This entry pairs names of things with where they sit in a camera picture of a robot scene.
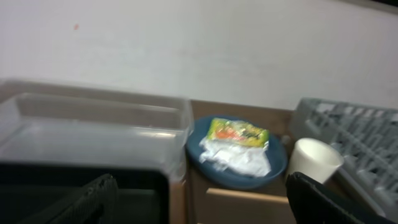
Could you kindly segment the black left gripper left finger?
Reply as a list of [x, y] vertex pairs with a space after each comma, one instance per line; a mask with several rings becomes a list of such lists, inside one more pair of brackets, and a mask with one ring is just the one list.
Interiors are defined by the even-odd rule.
[[117, 199], [116, 179], [104, 174], [19, 224], [112, 223]]

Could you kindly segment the white tissue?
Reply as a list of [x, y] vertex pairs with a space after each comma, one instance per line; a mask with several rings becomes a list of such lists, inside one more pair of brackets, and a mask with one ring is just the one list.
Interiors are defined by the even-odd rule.
[[239, 175], [250, 177], [265, 177], [271, 171], [271, 165], [266, 156], [269, 148], [268, 141], [259, 147], [254, 147], [203, 138], [199, 146], [203, 149], [199, 162], [209, 162], [217, 171], [228, 169]]

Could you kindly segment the yellow green snack wrapper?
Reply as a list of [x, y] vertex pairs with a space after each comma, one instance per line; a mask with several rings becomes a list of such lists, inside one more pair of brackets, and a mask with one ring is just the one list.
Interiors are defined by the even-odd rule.
[[245, 121], [214, 118], [206, 138], [247, 147], [264, 147], [269, 140], [269, 133]]

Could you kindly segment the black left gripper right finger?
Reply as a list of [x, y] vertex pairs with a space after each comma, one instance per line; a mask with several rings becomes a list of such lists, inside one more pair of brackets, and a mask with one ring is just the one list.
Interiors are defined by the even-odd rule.
[[285, 186], [297, 224], [394, 224], [341, 198], [301, 172], [289, 174]]

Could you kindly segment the white paper cup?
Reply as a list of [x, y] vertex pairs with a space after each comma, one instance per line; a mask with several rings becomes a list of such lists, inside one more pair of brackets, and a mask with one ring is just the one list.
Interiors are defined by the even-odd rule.
[[344, 158], [330, 145], [317, 139], [302, 138], [295, 143], [285, 179], [294, 172], [301, 172], [324, 184], [344, 162]]

